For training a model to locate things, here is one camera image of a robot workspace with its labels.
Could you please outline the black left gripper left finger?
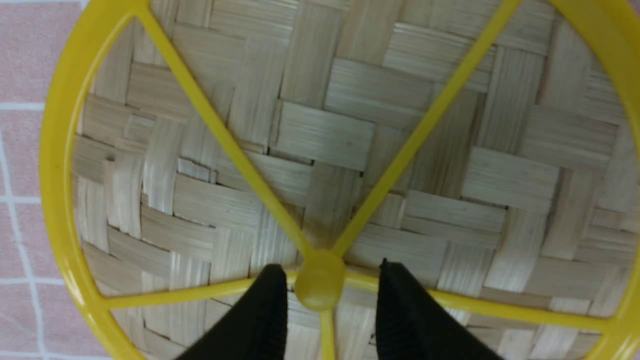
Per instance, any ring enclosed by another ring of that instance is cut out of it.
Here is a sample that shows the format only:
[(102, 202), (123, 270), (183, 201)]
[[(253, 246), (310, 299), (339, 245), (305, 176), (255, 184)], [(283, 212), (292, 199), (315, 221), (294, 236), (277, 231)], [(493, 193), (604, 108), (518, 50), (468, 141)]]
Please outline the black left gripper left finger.
[(268, 264), (237, 303), (179, 360), (283, 360), (288, 287), (279, 264)]

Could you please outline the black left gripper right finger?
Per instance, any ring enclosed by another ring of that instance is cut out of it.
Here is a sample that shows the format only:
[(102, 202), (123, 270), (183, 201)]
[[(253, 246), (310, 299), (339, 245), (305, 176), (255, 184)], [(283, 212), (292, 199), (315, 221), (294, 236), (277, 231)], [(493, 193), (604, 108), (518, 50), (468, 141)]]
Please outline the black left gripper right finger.
[(500, 360), (460, 325), (400, 262), (382, 261), (375, 310), (380, 360)]

